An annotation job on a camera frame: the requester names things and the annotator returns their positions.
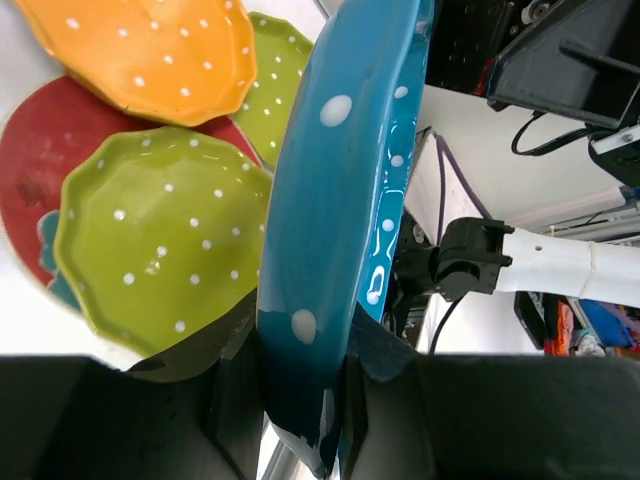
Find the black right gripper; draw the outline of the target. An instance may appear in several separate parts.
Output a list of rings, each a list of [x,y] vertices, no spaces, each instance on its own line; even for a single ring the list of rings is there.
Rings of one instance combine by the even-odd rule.
[[[636,1],[439,1],[427,84],[616,130],[639,120]]]

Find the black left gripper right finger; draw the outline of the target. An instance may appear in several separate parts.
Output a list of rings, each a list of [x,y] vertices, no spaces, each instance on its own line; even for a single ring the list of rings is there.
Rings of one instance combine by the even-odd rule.
[[[345,479],[635,479],[639,366],[423,355],[365,314],[345,365]]]

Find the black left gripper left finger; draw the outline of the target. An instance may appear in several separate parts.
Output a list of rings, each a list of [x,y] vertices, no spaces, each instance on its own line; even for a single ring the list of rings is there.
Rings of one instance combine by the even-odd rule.
[[[264,410],[256,297],[119,372],[84,357],[3,357],[5,479],[252,479]]]

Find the blue polka dot bowl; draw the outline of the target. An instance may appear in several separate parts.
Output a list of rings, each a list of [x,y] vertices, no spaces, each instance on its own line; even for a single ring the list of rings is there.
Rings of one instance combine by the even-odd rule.
[[[320,32],[274,174],[257,298],[266,413],[320,479],[354,316],[383,316],[435,5],[347,1]]]

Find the yellow polka dot bowl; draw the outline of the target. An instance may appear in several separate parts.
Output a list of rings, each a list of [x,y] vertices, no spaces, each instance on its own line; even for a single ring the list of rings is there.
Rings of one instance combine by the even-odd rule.
[[[240,109],[257,77],[239,1],[20,1],[44,50],[130,115],[198,126]]]

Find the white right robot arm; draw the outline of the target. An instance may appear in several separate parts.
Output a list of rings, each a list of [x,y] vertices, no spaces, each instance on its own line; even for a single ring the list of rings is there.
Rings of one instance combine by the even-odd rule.
[[[592,161],[630,187],[639,161],[624,136],[639,123],[639,5],[559,1],[493,60],[485,86],[492,115],[508,107],[579,128],[529,150],[547,155],[587,139]],[[401,256],[400,279],[457,301],[470,292],[531,291],[637,306],[639,252],[633,247],[536,234],[495,219],[462,217],[427,250]]]

